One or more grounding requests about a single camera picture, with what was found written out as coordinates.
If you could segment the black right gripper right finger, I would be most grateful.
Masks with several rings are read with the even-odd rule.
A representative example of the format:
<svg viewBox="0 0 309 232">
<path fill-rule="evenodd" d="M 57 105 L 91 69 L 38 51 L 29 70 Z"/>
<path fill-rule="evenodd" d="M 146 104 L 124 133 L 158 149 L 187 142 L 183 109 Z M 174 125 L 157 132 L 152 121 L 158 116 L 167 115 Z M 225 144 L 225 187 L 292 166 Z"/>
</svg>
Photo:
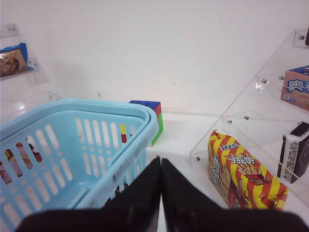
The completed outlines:
<svg viewBox="0 0 309 232">
<path fill-rule="evenodd" d="M 293 213 L 276 210 L 223 209 L 162 159 L 162 200 L 169 232 L 307 232 Z"/>
</svg>

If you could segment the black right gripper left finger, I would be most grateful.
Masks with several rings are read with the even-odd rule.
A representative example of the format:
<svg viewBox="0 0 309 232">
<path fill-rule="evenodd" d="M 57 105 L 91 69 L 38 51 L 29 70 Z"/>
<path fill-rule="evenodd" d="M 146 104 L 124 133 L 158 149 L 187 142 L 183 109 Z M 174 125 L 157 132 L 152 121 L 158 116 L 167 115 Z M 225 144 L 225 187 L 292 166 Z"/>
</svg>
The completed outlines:
<svg viewBox="0 0 309 232">
<path fill-rule="evenodd" d="M 18 232 L 155 232 L 160 205 L 160 158 L 100 209 L 48 210 L 26 217 Z"/>
</svg>

